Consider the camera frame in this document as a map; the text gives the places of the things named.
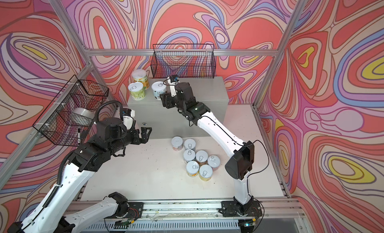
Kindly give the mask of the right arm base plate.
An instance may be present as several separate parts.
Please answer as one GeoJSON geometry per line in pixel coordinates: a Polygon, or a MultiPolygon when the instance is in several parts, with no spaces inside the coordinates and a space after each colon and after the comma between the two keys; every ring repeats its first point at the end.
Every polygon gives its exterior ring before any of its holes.
{"type": "Polygon", "coordinates": [[[245,205],[242,205],[236,200],[222,201],[218,212],[223,217],[255,217],[260,218],[263,215],[263,210],[260,202],[251,199],[245,205]]]}

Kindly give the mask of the yellow orange label can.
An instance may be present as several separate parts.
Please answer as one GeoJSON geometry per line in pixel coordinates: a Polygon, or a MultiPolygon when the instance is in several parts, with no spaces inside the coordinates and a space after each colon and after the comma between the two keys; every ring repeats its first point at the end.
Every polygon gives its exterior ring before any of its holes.
{"type": "Polygon", "coordinates": [[[136,69],[132,72],[131,76],[134,82],[141,82],[145,90],[149,89],[150,84],[146,70],[136,69]]]}

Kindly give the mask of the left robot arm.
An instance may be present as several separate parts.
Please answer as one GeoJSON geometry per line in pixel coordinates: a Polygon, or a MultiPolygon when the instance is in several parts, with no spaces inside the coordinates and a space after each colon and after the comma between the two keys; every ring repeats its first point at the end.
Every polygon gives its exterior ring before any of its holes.
{"type": "Polygon", "coordinates": [[[107,217],[125,218],[131,210],[126,197],[114,192],[101,202],[66,215],[65,211],[89,179],[111,160],[124,157],[130,144],[148,142],[152,128],[136,129],[130,116],[96,120],[97,132],[86,143],[67,154],[60,164],[57,182],[37,208],[21,222],[12,223],[9,233],[79,233],[107,217]]]}

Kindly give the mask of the green label can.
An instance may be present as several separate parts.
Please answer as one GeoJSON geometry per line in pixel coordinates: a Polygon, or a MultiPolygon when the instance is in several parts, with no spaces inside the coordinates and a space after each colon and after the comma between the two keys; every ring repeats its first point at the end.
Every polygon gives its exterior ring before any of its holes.
{"type": "Polygon", "coordinates": [[[128,86],[128,90],[133,100],[140,101],[143,100],[146,96],[145,87],[141,82],[131,83],[128,86]]]}

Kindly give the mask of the pink label can plain lid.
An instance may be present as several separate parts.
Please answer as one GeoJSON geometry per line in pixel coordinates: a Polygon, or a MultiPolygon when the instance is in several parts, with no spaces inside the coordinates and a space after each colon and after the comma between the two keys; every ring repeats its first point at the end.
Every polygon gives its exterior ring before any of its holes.
{"type": "Polygon", "coordinates": [[[183,146],[184,146],[183,139],[179,136],[173,137],[171,140],[171,144],[174,151],[180,151],[183,149],[183,146]]]}

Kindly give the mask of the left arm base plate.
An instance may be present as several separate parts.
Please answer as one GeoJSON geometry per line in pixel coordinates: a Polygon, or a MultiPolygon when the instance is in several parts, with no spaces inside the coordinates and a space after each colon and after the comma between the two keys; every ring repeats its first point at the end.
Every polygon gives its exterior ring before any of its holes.
{"type": "Polygon", "coordinates": [[[144,208],[143,202],[127,202],[118,205],[116,212],[108,219],[129,219],[137,220],[142,217],[144,208]]]}

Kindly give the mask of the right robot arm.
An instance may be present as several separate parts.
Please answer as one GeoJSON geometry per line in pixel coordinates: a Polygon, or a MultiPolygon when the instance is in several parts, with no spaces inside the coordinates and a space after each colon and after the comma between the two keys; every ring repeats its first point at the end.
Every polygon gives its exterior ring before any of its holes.
{"type": "Polygon", "coordinates": [[[249,192],[247,177],[255,161],[254,143],[245,142],[231,133],[204,103],[196,100],[189,83],[164,81],[164,85],[171,91],[160,95],[163,107],[175,107],[190,124],[207,132],[222,147],[229,157],[225,169],[234,179],[234,201],[244,209],[249,208],[253,197],[249,192]]]}

